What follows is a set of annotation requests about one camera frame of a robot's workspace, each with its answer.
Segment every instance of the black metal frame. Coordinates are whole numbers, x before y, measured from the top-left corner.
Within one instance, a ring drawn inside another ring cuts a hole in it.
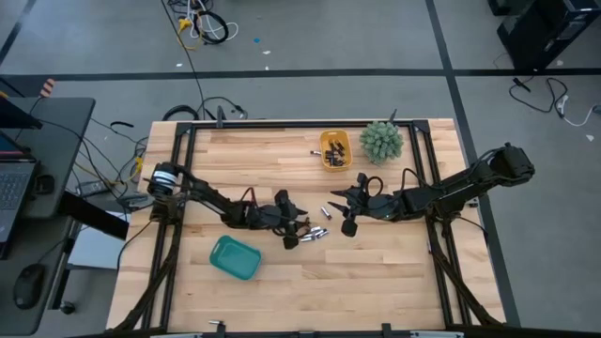
[[[188,145],[185,153],[184,166],[187,169],[192,169],[192,159],[194,153],[194,142],[196,134],[200,130],[212,130],[219,129],[220,127],[223,129],[252,129],[252,128],[260,128],[260,129],[271,129],[271,128],[361,128],[367,126],[369,122],[372,120],[307,120],[307,121],[224,121],[222,126],[218,127],[217,122],[178,122],[176,126],[176,134],[175,140],[172,148],[171,161],[178,162],[180,159],[179,152],[181,149],[181,145],[184,139],[184,135],[188,135]],[[429,159],[430,170],[432,171],[432,178],[435,182],[440,181],[439,176],[439,168],[436,161],[436,155],[434,153],[434,145],[432,143],[432,137],[430,135],[429,123],[427,120],[395,120],[394,124],[397,127],[408,128],[409,139],[411,142],[411,150],[413,152],[413,159],[415,161],[415,167],[418,175],[425,179],[424,174],[424,164],[422,162],[422,154],[421,149],[418,143],[418,131],[424,136],[425,141],[425,150],[427,153],[427,157]],[[438,233],[435,227],[434,220],[431,218],[426,218],[426,224],[428,227],[428,236],[430,240],[433,240],[433,237],[436,237],[438,240]],[[164,249],[164,238],[167,231],[168,224],[160,223],[159,230],[156,238],[155,250],[152,258],[152,266],[150,268],[150,276],[149,282],[152,281],[156,275],[157,271],[161,265],[162,254]],[[450,264],[453,266],[455,272],[461,276],[460,267],[458,264],[458,257],[456,253],[455,242],[453,238],[453,231],[451,226],[446,223],[443,226],[443,235],[446,238],[446,244],[448,248],[448,255],[450,256]],[[181,241],[181,235],[173,236],[172,242],[179,244]],[[445,274],[436,264],[435,261],[435,269],[436,269],[436,277],[437,277],[437,286],[439,290],[440,296],[440,307],[442,310],[442,315],[444,319],[445,327],[451,327],[454,325],[453,321],[453,312],[451,309],[451,304],[449,301],[449,294],[445,279]],[[169,314],[171,311],[171,300],[174,292],[175,285],[175,277],[177,270],[177,262],[170,270],[167,275],[167,279],[165,282],[163,300],[162,300],[162,311],[161,311],[161,320],[160,320],[160,328],[167,330],[169,324]],[[467,303],[465,302],[462,295],[457,293],[457,298],[459,299],[459,308],[462,318],[462,323],[464,325],[471,325],[470,320],[470,311],[468,309]],[[146,311],[144,312],[142,318],[142,327],[141,329],[149,329],[150,321],[152,318],[152,309],[153,306],[148,306]],[[327,332],[329,335],[333,336],[376,336],[381,337],[382,331],[361,331],[361,332],[353,332],[353,331],[341,331],[341,332]],[[406,336],[408,334],[407,330],[403,331],[391,331],[392,334],[402,334]],[[269,333],[236,333],[236,335],[240,336],[253,336],[253,335],[261,335],[261,336],[279,336],[286,335],[289,336],[290,332],[269,332]]]

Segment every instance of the table leg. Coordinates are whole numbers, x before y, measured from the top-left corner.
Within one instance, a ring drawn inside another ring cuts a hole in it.
[[[70,192],[63,194],[58,212],[70,215],[77,221],[116,238],[125,239],[128,234],[127,222],[89,204],[83,198]]]

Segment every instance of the black desk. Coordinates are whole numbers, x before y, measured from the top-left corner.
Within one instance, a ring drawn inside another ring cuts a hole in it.
[[[30,111],[36,100],[11,99],[26,112]],[[42,99],[32,115],[67,127],[83,136],[94,103],[92,99]],[[13,138],[18,133],[16,130],[4,132]],[[22,131],[17,142],[32,149],[33,155],[41,161],[40,174],[52,175],[55,186],[53,194],[37,196],[35,200],[27,202],[23,211],[27,219],[19,221],[15,226],[8,247],[8,257],[0,260],[0,335],[33,334],[38,329],[46,305],[55,309],[56,303],[60,302],[68,276],[64,269],[69,254],[66,241],[47,254],[41,262],[46,273],[41,297],[35,307],[29,310],[18,309],[12,301],[12,287],[24,267],[36,263],[60,240],[77,233],[80,223],[75,218],[120,238],[125,238],[127,233],[126,223],[117,218],[118,222],[115,222],[113,216],[64,192],[81,144],[77,136],[57,126],[45,124],[39,131]],[[94,217],[102,218],[102,222],[91,220]]]

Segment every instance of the metal bracket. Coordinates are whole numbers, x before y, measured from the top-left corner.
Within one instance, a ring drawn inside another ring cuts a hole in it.
[[[430,133],[430,122],[428,120],[413,120],[413,127],[423,133]]]
[[[382,323],[382,337],[393,338],[393,327],[391,323]]]
[[[190,122],[188,122],[188,123],[178,122],[176,124],[176,138],[181,137],[181,135],[188,132],[191,127],[192,127],[192,123],[190,123]]]

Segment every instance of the green plastic bowl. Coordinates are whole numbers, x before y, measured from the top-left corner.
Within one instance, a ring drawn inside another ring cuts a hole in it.
[[[222,236],[215,243],[208,260],[215,268],[248,281],[261,264],[261,252],[229,236]]]

